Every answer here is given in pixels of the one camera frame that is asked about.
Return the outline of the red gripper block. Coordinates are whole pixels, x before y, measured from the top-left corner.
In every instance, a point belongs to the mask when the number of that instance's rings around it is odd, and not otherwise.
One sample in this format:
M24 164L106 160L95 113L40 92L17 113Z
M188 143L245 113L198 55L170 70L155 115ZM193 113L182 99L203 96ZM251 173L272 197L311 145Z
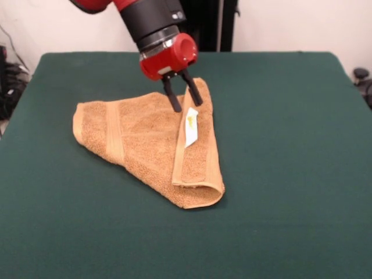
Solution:
M170 72L180 72L182 79L187 83L194 105L203 104L194 79L186 69L198 59L198 49L194 39L186 34L179 33L175 37L161 43L146 52L140 53L139 63L142 72L151 80L162 79L163 88L175 112L182 108L171 88L170 77L163 77Z

